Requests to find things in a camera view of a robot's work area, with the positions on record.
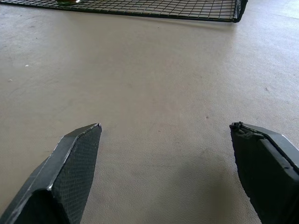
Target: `leather surface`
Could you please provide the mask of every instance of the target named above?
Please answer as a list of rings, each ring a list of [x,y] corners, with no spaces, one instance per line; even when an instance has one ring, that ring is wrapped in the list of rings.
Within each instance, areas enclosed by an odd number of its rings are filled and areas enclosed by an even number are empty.
[[[299,145],[297,2],[249,1],[238,24],[1,6],[0,213],[61,136],[100,122],[81,223],[260,224],[228,125]]]

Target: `textured black surface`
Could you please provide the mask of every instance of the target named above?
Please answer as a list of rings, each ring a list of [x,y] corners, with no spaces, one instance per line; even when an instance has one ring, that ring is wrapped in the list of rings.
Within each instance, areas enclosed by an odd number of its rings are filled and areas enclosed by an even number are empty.
[[[0,3],[79,12],[239,22],[247,0],[85,0],[70,6],[58,5],[54,0],[0,0]]]
[[[239,178],[262,223],[299,223],[296,169],[264,135],[239,125],[231,128]]]
[[[78,224],[93,182],[101,126],[65,135],[0,218],[0,224]]]
[[[54,197],[62,204],[71,224],[79,224],[93,183],[100,130],[94,128],[76,141],[53,184]]]

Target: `metal grid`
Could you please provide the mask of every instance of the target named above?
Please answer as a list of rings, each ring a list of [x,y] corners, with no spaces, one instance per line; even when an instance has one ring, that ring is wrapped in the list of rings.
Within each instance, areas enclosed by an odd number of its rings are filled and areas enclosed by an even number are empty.
[[[55,0],[0,0],[8,5],[67,11],[226,22],[239,21],[244,2],[247,0],[83,0],[66,6]]]

